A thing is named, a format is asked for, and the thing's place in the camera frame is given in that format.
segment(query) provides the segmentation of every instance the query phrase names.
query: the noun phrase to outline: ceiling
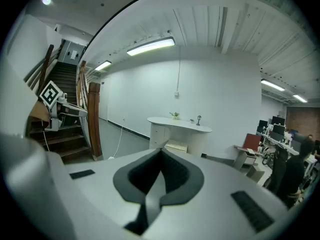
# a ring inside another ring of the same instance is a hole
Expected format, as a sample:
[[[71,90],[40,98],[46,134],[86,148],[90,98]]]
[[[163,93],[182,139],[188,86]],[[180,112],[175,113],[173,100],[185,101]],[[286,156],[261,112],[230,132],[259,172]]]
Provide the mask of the ceiling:
[[[38,4],[39,0],[33,0],[28,6],[29,12],[94,35],[132,0],[52,1],[54,6],[48,11],[47,6]],[[133,11],[136,15],[131,12],[127,24],[118,27],[118,32],[107,29],[116,18],[108,23],[105,29],[110,35],[103,35],[102,30],[96,38],[101,40],[100,44],[92,42],[90,45],[92,49],[87,56],[89,79],[99,75],[93,69],[105,60],[113,64],[126,60],[130,57],[126,53],[129,48],[173,36],[177,45],[214,46],[222,50],[226,47],[253,53],[257,55],[261,77],[285,88],[280,92],[262,85],[263,95],[287,105],[299,103],[293,94],[302,95],[309,103],[319,102],[318,45],[308,22],[291,0],[243,0],[243,9],[239,13],[233,13],[232,3],[186,1],[180,5],[179,0],[174,1],[176,3],[170,1],[154,8],[151,7],[156,1],[144,4],[150,9],[144,9],[145,13]]]

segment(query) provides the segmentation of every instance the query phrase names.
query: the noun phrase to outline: gray floor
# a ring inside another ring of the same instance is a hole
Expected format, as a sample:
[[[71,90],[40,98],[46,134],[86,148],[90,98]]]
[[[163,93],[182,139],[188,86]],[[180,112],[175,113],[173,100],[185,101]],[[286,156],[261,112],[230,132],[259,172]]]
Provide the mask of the gray floor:
[[[103,158],[113,157],[119,143],[121,128],[99,119],[100,142]],[[149,149],[149,140],[123,130],[118,152],[115,157],[123,157]]]

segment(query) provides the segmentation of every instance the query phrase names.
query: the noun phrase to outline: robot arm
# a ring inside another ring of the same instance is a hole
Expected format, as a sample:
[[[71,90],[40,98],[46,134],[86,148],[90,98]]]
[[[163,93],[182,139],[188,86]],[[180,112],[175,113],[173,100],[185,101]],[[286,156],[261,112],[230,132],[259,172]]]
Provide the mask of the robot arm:
[[[39,96],[50,114],[49,126],[46,131],[58,131],[65,125],[66,116],[70,117],[86,117],[88,112],[76,105],[67,102],[67,94],[50,81]]]

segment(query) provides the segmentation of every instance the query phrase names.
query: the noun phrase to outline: black vent slot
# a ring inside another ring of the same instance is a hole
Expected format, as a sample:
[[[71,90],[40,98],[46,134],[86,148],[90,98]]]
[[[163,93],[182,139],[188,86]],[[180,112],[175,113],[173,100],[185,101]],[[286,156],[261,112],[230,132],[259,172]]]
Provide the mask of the black vent slot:
[[[238,191],[231,196],[257,233],[274,222],[246,192]]]

